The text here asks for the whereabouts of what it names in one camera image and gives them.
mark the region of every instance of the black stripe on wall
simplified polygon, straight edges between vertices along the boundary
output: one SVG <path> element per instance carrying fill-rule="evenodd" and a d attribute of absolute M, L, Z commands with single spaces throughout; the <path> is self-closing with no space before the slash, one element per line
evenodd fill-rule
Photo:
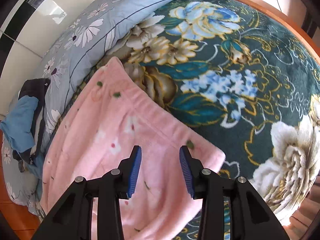
<path fill-rule="evenodd" d="M 25 0 L 18 8 L 8 26 L 4 30 L 4 33 L 9 35 L 13 39 L 17 39 L 24 25 L 27 23 L 31 15 L 35 12 L 36 8 L 27 3 Z M 0 38 L 0 76 L 4 68 L 4 64 L 7 60 L 9 52 L 13 46 L 14 41 L 5 35 L 1 35 Z"/>

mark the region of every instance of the metal screw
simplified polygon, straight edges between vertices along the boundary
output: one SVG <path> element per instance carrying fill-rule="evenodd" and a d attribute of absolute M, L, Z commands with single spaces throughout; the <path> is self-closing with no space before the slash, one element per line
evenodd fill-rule
<path fill-rule="evenodd" d="M 82 176 L 77 176 L 76 178 L 75 178 L 75 182 L 76 183 L 80 183 L 80 182 L 82 182 L 83 181 L 83 177 Z"/>
<path fill-rule="evenodd" d="M 201 172 L 203 175 L 209 175 L 211 173 L 209 169 L 203 169 Z"/>
<path fill-rule="evenodd" d="M 238 177 L 238 181 L 240 183 L 245 183 L 247 181 L 247 179 L 245 177 L 240 176 L 240 177 Z"/>
<path fill-rule="evenodd" d="M 120 174 L 120 170 L 119 170 L 119 169 L 113 169 L 113 170 L 111 171 L 111 174 L 112 174 L 112 175 L 119 175 L 119 174 Z"/>

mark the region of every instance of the blue cloth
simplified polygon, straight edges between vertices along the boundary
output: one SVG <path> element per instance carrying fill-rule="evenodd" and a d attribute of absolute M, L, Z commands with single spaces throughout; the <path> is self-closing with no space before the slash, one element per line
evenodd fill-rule
<path fill-rule="evenodd" d="M 36 97 L 24 96 L 20 98 L 15 108 L 0 123 L 0 129 L 3 131 L 5 138 L 11 148 L 18 153 L 22 153 L 35 145 L 30 130 L 38 101 Z"/>

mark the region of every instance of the floral blanket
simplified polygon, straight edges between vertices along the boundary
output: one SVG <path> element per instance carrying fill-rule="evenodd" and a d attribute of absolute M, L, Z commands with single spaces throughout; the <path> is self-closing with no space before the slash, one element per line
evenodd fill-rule
<path fill-rule="evenodd" d="M 287 221 L 318 174 L 320 147 L 319 65 L 289 30 L 235 0 L 174 0 L 106 53 L 63 116 L 112 56 L 156 103 L 224 151 L 221 176 L 251 179 Z M 175 239 L 196 239 L 198 227 L 196 217 Z"/>

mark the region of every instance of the ribbed blue pad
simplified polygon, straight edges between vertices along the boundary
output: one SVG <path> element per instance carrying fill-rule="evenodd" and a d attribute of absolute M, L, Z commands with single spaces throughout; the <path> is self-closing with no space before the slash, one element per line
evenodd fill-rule
<path fill-rule="evenodd" d="M 129 187 L 128 187 L 128 196 L 131 198 L 132 194 L 134 193 L 137 185 L 139 170 L 140 170 L 140 164 L 142 159 L 142 152 L 141 147 L 138 148 L 137 154 L 133 163 L 133 167 L 131 170 L 131 174 L 129 177 Z"/>
<path fill-rule="evenodd" d="M 191 174 L 191 170 L 189 168 L 189 165 L 187 163 L 186 157 L 184 156 L 183 150 L 181 148 L 180 148 L 180 152 L 179 152 L 179 159 L 180 159 L 180 165 L 182 168 L 183 177 L 184 177 L 184 181 L 186 182 L 188 193 L 193 198 L 195 195 L 195 191 L 193 189 L 192 174 Z"/>

